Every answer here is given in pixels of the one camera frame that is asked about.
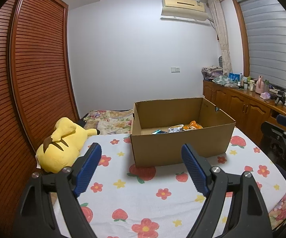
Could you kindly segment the teal foil candy packet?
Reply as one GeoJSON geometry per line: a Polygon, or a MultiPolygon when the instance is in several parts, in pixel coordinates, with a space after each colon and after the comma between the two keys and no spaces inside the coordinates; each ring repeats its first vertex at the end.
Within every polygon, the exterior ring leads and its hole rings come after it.
{"type": "Polygon", "coordinates": [[[152,132],[152,134],[165,134],[165,133],[167,132],[163,130],[155,130],[154,132],[152,132]]]}

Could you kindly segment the wooden sideboard cabinet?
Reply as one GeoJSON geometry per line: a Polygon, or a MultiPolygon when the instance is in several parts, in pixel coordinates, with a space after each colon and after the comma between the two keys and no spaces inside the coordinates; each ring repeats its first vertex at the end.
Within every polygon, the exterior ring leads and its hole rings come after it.
{"type": "Polygon", "coordinates": [[[236,127],[258,146],[263,138],[262,123],[278,125],[276,117],[279,114],[286,116],[285,105],[265,101],[249,90],[227,88],[204,80],[203,96],[232,117],[236,127]]]}

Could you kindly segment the floral patterned curtain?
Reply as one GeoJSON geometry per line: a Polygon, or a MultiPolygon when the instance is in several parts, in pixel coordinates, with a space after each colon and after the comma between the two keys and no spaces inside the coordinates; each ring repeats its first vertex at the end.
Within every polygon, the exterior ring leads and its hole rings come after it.
{"type": "Polygon", "coordinates": [[[232,64],[224,12],[219,0],[208,0],[208,5],[221,47],[222,72],[224,75],[229,75],[232,72],[232,64]]]}

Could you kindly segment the pink kettle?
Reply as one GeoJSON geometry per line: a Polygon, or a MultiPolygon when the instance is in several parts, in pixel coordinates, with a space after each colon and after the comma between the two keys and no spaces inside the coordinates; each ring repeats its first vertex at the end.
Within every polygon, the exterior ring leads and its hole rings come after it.
{"type": "Polygon", "coordinates": [[[258,94],[264,93],[264,81],[263,77],[259,76],[255,83],[255,92],[258,94]]]}

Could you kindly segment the brown louvered wardrobe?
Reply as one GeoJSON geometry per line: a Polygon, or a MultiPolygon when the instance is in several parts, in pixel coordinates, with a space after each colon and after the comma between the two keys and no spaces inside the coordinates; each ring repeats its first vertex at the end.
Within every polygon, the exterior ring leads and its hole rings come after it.
{"type": "Polygon", "coordinates": [[[0,4],[0,237],[10,237],[35,153],[58,119],[79,119],[62,0],[0,4]]]}

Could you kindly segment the blue box on sideboard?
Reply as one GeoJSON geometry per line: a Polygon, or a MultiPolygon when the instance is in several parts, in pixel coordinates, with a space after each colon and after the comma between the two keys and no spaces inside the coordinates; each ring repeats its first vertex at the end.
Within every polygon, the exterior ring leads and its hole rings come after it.
{"type": "Polygon", "coordinates": [[[240,81],[240,74],[229,73],[228,78],[233,82],[239,82],[240,81]]]}

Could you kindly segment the colourful floral quilt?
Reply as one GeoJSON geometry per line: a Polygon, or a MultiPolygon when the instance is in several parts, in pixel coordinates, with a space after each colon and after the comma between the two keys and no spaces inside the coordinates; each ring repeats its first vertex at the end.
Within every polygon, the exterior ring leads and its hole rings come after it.
{"type": "Polygon", "coordinates": [[[131,131],[133,110],[91,110],[84,118],[84,128],[95,128],[101,135],[129,134],[131,131]]]}

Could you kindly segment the brown cardboard box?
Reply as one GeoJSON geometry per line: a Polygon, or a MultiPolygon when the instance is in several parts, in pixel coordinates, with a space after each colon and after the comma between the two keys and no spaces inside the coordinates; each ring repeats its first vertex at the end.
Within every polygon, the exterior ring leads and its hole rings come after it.
{"type": "Polygon", "coordinates": [[[192,145],[203,157],[226,152],[235,120],[205,98],[141,101],[134,104],[131,127],[132,151],[137,167],[182,163],[181,148],[192,145]],[[195,120],[199,130],[169,133],[168,128],[195,120]],[[163,130],[165,134],[152,134],[163,130]]]}

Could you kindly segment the white wall switch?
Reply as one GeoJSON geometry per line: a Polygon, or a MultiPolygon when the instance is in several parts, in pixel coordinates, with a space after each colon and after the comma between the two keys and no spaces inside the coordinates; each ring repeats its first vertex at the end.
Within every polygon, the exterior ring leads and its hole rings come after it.
{"type": "Polygon", "coordinates": [[[171,67],[171,73],[180,73],[180,67],[171,67]]]}

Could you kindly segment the beige wall air conditioner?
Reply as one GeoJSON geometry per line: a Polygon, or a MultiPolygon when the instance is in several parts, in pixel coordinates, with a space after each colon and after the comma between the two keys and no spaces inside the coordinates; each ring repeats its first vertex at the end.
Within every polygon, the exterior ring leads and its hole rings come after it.
{"type": "Polygon", "coordinates": [[[161,15],[199,21],[209,19],[204,3],[196,0],[162,0],[161,15]]]}

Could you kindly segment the grey window blind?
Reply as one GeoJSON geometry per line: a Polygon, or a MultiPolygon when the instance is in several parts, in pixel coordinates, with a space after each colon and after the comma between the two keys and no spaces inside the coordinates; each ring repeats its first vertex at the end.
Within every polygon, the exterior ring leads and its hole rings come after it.
{"type": "Polygon", "coordinates": [[[244,18],[250,76],[286,89],[286,10],[278,0],[237,0],[244,18]]]}

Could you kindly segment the yellow Pikachu plush toy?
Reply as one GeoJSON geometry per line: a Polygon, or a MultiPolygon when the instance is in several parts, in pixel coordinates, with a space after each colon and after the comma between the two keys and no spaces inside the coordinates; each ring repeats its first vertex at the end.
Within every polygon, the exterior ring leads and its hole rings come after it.
{"type": "Polygon", "coordinates": [[[37,168],[56,174],[64,167],[71,167],[86,140],[98,134],[98,129],[86,130],[69,118],[62,117],[55,124],[51,136],[45,138],[36,151],[37,168]]]}

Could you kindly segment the folded fabric pile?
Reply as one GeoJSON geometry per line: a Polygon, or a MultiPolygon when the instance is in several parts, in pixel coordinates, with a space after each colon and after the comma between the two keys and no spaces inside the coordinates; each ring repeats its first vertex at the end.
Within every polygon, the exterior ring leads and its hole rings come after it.
{"type": "Polygon", "coordinates": [[[204,80],[212,81],[216,77],[219,77],[223,74],[223,69],[219,66],[203,67],[201,73],[204,80]]]}

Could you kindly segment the orange chicken feet snack bag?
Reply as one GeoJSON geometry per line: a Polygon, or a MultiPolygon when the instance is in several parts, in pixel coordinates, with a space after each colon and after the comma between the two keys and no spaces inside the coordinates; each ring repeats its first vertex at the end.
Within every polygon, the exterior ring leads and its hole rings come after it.
{"type": "Polygon", "coordinates": [[[191,121],[189,124],[183,126],[184,131],[189,131],[189,130],[199,130],[202,129],[202,125],[197,123],[195,120],[191,121]]]}

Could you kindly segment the floral white bed sheet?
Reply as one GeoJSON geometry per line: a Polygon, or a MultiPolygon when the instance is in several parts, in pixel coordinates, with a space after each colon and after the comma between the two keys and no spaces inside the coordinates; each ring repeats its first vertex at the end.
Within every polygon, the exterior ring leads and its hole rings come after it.
{"type": "MultiPolygon", "coordinates": [[[[97,237],[185,237],[205,197],[183,164],[138,168],[127,134],[89,138],[102,157],[78,203],[97,237]]],[[[265,201],[271,226],[286,219],[286,180],[275,164],[239,129],[224,154],[209,158],[226,173],[252,173],[265,201]]]]}

